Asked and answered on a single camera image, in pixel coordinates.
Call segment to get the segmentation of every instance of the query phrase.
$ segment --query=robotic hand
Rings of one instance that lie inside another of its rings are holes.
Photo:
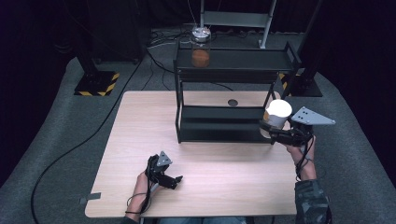
[[[160,156],[156,154],[148,159],[148,167],[145,174],[151,182],[167,189],[175,189],[183,176],[173,178],[165,175],[165,170],[168,169],[170,164],[172,164],[172,161],[162,151]]]
[[[305,107],[301,108],[296,114],[289,116],[288,122],[290,123],[290,129],[287,131],[271,126],[264,120],[260,120],[260,128],[269,133],[273,143],[278,142],[302,147],[312,138],[314,134],[313,125],[335,124],[333,119],[328,119]]]
[[[163,151],[160,156],[156,154],[148,159],[148,166],[145,172],[145,175],[149,180],[148,190],[146,193],[146,200],[143,203],[140,214],[143,214],[148,209],[152,191],[154,191],[158,186],[163,186],[167,189],[175,189],[177,184],[183,178],[182,175],[176,178],[165,175],[165,170],[168,169],[170,164],[172,164],[172,161]]]

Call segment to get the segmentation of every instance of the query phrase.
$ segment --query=black stand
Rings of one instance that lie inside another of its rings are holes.
[[[76,24],[78,21],[70,14],[66,2],[60,1],[64,9],[64,19],[68,21],[73,48],[78,61],[85,74],[75,88],[75,95],[109,95],[114,88],[119,74],[115,72],[98,71],[93,64],[92,58],[83,42]]]
[[[309,32],[318,16],[318,12],[320,10],[321,4],[323,0],[319,0],[318,4],[315,8],[314,14],[312,15],[311,21],[308,24],[306,29],[305,37],[303,42],[301,43],[298,54],[301,57],[301,50],[304,47],[306,39],[308,37]],[[312,61],[311,64],[307,65],[305,70],[300,74],[294,77],[292,85],[290,86],[290,96],[310,96],[310,97],[322,97],[318,84],[314,80],[314,76],[322,63],[325,53],[328,50],[328,46],[322,45],[316,50],[316,57]]]

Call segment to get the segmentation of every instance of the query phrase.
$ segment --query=black base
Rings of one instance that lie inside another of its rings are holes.
[[[98,71],[94,75],[85,74],[75,88],[75,95],[109,95],[114,88],[119,74]]]
[[[309,85],[303,85],[301,76],[296,76],[293,85],[290,88],[290,96],[304,96],[304,97],[322,97],[318,84],[315,80],[312,80]]]

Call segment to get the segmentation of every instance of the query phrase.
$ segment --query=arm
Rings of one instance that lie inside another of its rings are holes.
[[[151,196],[160,188],[157,188],[151,192]],[[136,180],[136,185],[134,186],[134,194],[125,212],[125,217],[123,218],[121,224],[137,224],[140,218],[140,211],[146,200],[146,192],[148,190],[148,177],[145,173],[141,173]]]
[[[317,172],[314,164],[316,137],[308,143],[311,146],[307,158],[303,161],[304,166],[300,172],[301,181],[295,184],[296,224],[304,223],[332,223],[332,214],[329,201],[322,187],[317,181]],[[286,146],[294,164],[302,158],[303,153],[299,147]]]

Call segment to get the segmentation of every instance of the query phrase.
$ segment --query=cable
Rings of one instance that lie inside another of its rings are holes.
[[[190,0],[187,0],[187,3],[189,4],[190,13],[191,13],[192,19],[194,20],[194,24],[195,24],[195,26],[196,26],[196,25],[197,25],[197,22],[195,21],[195,17],[194,17],[194,15],[192,14],[191,6],[190,6]]]
[[[148,177],[148,191],[146,192],[146,199],[143,202],[142,205],[142,209],[140,210],[140,214],[144,213],[147,211],[148,205],[149,205],[149,200],[150,200],[150,196],[151,196],[151,187],[150,187],[150,181],[151,181],[151,172],[149,171],[149,167],[150,167],[150,162],[151,160],[148,160],[148,167],[146,168],[146,176]]]
[[[131,202],[132,198],[134,198],[134,197],[136,197],[136,196],[138,196],[138,195],[143,195],[143,194],[146,194],[146,193],[136,193],[136,194],[132,195],[132,196],[128,199],[128,201],[126,201],[126,206],[127,206],[127,207],[129,206],[129,203]]]
[[[175,41],[181,37],[188,37],[188,36],[190,36],[190,31],[186,30],[186,31],[178,33],[177,35],[164,35],[162,32],[160,32],[159,34],[158,34],[158,32],[153,32],[153,34],[155,34],[156,37],[153,37],[149,41],[148,48],[152,48],[152,47],[161,45],[161,44],[165,43],[166,41]]]
[[[36,224],[38,224],[38,219],[35,215],[35,191],[37,190],[38,184],[40,183],[41,179],[43,178],[44,174],[60,159],[62,159],[63,157],[65,157],[66,155],[68,155],[69,153],[71,153],[72,151],[76,150],[77,148],[81,147],[82,145],[84,145],[85,143],[87,143],[88,141],[90,141],[97,133],[99,133],[99,131],[102,129],[102,127],[105,125],[107,119],[110,117],[111,112],[114,110],[114,108],[117,105],[117,102],[120,100],[122,93],[124,92],[127,84],[129,83],[129,81],[131,80],[131,78],[134,76],[134,74],[136,73],[137,69],[139,68],[141,63],[139,63],[136,67],[136,69],[132,72],[131,76],[128,78],[128,80],[125,82],[124,86],[122,87],[122,90],[120,92],[120,95],[117,97],[116,102],[114,103],[114,105],[111,107],[110,111],[108,112],[108,114],[106,115],[104,121],[99,125],[99,127],[97,128],[97,130],[91,134],[88,138],[86,138],[84,141],[82,141],[81,143],[77,144],[75,147],[72,147],[70,150],[66,151],[64,154],[62,154],[60,157],[58,157],[56,160],[54,160],[50,165],[48,165],[46,167],[46,169],[41,173],[41,175],[38,177],[37,181],[35,182],[35,186],[33,188],[31,197],[30,197],[30,209],[32,212],[32,216],[33,216],[33,220],[35,221]]]
[[[217,11],[220,10],[220,5],[221,5],[221,0],[219,1],[219,5],[218,5],[218,10]]]
[[[145,83],[145,85],[143,86],[143,88],[141,89],[141,91],[142,91],[143,89],[146,88],[146,86],[148,85],[149,81],[150,81],[151,78],[154,76],[154,71],[152,70],[152,60],[151,60],[151,63],[150,63],[150,65],[149,65],[149,69],[151,70],[151,76],[149,76],[148,80],[146,81],[146,83]]]
[[[173,71],[171,71],[171,70],[165,68],[165,67],[163,66],[162,63],[160,63],[160,62],[158,62],[157,60],[155,60],[154,57],[152,56],[152,54],[149,52],[148,49],[146,49],[146,52],[148,53],[148,56],[151,58],[151,60],[154,61],[154,63],[157,64],[157,66],[159,66],[161,69],[165,70],[166,72],[174,73]]]
[[[300,175],[300,172],[303,170],[304,166],[306,166],[310,161],[312,161],[312,160],[307,159],[306,163],[303,164],[303,162],[304,162],[305,159],[306,159],[306,155],[308,154],[308,152],[309,152],[309,150],[311,149],[311,147],[314,145],[314,140],[315,140],[315,139],[311,142],[311,144],[309,145],[309,147],[307,146],[307,144],[308,144],[309,140],[311,140],[311,138],[313,138],[313,135],[309,136],[309,137],[306,139],[306,141],[304,142],[304,153],[303,153],[303,157],[302,157],[302,158],[300,159],[300,161],[297,162],[297,164],[296,164],[296,173],[297,173],[296,180],[297,180],[297,181],[299,181],[297,178],[300,178],[299,175]]]
[[[164,77],[165,77],[165,70],[163,70],[163,85],[165,86],[165,88],[166,88],[167,90],[170,91],[170,89],[165,85]]]
[[[211,84],[213,84],[213,85],[218,85],[218,86],[221,86],[221,87],[224,87],[225,89],[227,89],[227,90],[229,90],[229,91],[233,91],[233,89],[231,89],[230,87],[228,87],[228,86],[225,86],[225,85],[222,85],[222,84],[219,84],[219,83],[216,83],[216,82],[211,82]]]
[[[148,47],[148,49],[154,49],[154,48],[157,48],[157,47],[160,47],[160,46],[163,46],[163,45],[170,45],[170,44],[176,44],[176,43],[170,42],[170,43],[158,44],[158,45],[154,45],[154,46]]]

